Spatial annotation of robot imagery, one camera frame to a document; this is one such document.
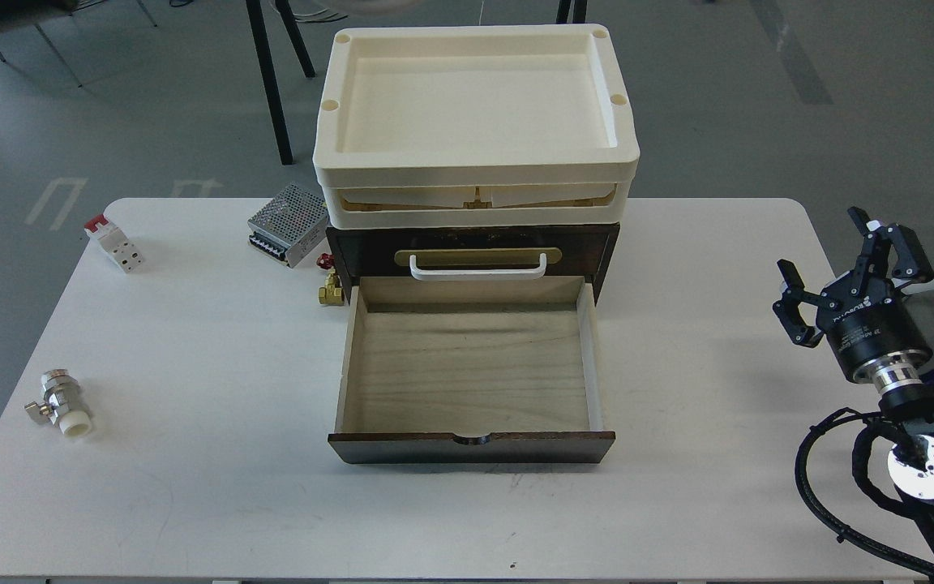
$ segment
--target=wooden drawer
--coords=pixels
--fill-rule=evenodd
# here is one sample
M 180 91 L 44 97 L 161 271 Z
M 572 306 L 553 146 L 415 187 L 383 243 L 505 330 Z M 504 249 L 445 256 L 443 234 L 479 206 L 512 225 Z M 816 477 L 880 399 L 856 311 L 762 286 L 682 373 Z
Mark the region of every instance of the wooden drawer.
M 360 276 L 329 443 L 345 462 L 600 462 L 594 284 Z

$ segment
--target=white handle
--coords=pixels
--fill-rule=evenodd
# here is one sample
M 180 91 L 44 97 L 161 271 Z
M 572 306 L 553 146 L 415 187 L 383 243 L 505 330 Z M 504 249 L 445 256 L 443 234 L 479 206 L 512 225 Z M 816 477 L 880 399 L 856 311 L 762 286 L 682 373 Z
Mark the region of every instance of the white handle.
M 546 254 L 538 255 L 538 266 L 523 270 L 421 270 L 416 254 L 409 256 L 409 273 L 419 281 L 537 280 L 546 274 Z

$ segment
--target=white table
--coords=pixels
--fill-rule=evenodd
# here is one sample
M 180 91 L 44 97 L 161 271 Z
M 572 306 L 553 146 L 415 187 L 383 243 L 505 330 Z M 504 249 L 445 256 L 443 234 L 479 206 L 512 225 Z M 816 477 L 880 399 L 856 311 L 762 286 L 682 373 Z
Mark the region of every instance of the white table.
M 770 310 L 778 258 L 831 278 L 799 204 L 630 200 L 597 307 L 618 440 L 567 468 L 341 462 L 348 310 L 318 306 L 315 255 L 292 270 L 245 244 L 262 204 L 111 204 L 148 261 L 125 274 L 89 245 L 0 420 L 0 576 L 910 578 L 835 543 L 795 491 L 808 426 L 876 401 Z M 53 368 L 85 389 L 84 439 L 23 411 Z M 816 448 L 820 496 L 929 557 L 852 487 L 852 436 Z

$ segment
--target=brass valve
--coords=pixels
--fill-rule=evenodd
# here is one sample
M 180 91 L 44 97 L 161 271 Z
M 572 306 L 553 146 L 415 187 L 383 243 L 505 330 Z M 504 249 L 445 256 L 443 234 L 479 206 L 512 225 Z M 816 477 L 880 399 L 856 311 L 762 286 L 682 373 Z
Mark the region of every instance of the brass valve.
M 341 288 L 341 281 L 337 280 L 337 270 L 333 268 L 327 272 L 327 280 L 323 287 L 319 288 L 319 303 L 335 307 L 345 303 L 345 290 Z

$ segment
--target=gray floor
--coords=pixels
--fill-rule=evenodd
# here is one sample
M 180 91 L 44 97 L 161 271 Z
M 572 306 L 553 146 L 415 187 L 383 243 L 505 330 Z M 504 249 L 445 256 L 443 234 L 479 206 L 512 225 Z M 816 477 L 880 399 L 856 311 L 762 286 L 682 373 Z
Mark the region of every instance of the gray floor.
M 266 7 L 294 166 L 279 164 L 243 3 L 146 3 L 160 28 L 130 0 L 45 23 L 84 88 L 33 28 L 0 34 L 0 414 L 86 219 L 123 196 L 270 196 L 315 181 L 323 81 L 300 76 L 277 16 Z M 323 70 L 347 26 L 472 25 L 479 12 L 484 24 L 548 23 L 555 8 L 429 0 L 303 31 Z M 631 196 L 792 197 L 839 273 L 859 252 L 846 217 L 859 204 L 918 230 L 934 263 L 934 2 L 593 0 L 589 19 L 611 30 L 629 86 L 644 151 Z M 36 213 L 56 178 L 84 180 L 73 207 L 64 181 Z M 701 237 L 691 230 L 679 236 Z M 910 305 L 934 346 L 934 294 Z M 109 333 L 94 341 L 108 359 Z

